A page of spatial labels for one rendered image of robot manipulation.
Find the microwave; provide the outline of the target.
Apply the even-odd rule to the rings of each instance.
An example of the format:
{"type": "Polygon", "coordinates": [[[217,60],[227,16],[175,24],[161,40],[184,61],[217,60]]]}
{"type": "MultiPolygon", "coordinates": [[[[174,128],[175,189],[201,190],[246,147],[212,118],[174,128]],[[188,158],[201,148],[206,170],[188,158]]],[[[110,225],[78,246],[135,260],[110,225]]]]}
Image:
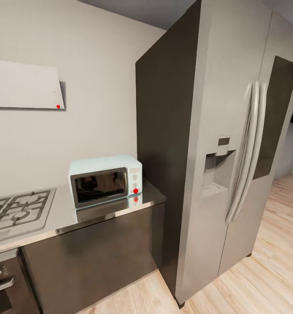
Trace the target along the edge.
{"type": "Polygon", "coordinates": [[[129,154],[72,160],[68,181],[78,209],[142,192],[142,163],[129,154]]]}

